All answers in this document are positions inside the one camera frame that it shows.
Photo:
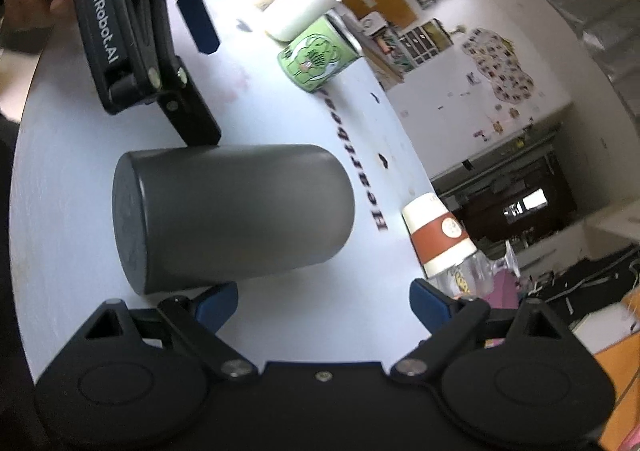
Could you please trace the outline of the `person's left hand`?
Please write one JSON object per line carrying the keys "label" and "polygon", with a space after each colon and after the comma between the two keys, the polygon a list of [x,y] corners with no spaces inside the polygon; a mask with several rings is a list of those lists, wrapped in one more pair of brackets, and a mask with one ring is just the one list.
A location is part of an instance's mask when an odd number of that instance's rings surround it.
{"label": "person's left hand", "polygon": [[11,30],[47,29],[75,18],[73,0],[3,0],[3,23]]}

